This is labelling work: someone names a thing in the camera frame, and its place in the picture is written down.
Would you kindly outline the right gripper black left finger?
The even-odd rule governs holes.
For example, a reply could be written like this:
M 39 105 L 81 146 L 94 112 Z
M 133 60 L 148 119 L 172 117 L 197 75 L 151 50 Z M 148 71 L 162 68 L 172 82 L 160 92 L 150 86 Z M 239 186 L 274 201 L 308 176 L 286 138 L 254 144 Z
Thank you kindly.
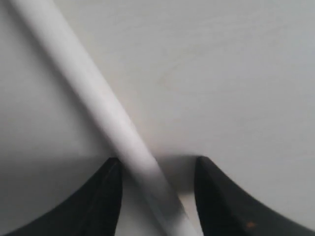
M 122 164 L 109 158 L 57 207 L 9 232 L 10 236 L 113 236 L 123 196 Z

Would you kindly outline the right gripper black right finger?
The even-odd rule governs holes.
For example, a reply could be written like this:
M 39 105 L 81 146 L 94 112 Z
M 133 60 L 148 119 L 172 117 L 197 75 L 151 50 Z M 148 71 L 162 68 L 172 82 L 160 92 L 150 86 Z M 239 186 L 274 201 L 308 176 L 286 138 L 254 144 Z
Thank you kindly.
M 205 236 L 313 236 L 232 181 L 211 159 L 196 158 L 194 195 Z

